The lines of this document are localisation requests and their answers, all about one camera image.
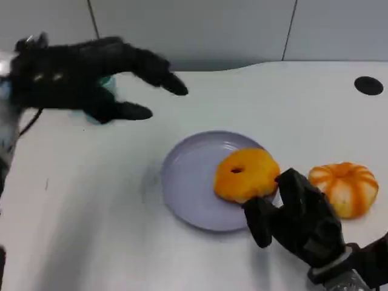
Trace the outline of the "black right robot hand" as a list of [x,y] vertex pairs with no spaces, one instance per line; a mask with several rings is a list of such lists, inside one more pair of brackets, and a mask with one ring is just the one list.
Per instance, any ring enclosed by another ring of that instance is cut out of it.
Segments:
[[346,248],[341,222],[325,195],[293,168],[275,181],[283,202],[281,207],[260,197],[242,204],[256,244],[264,249],[275,239],[313,268],[340,257]]

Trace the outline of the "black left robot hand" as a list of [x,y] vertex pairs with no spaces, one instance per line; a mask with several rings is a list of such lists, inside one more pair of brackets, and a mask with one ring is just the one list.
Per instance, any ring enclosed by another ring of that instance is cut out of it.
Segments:
[[16,45],[10,63],[10,101],[21,108],[82,110],[101,124],[112,120],[145,120],[152,111],[119,102],[101,79],[133,73],[154,87],[177,96],[189,90],[170,70],[170,63],[147,49],[109,36],[71,45],[48,44],[45,35]]

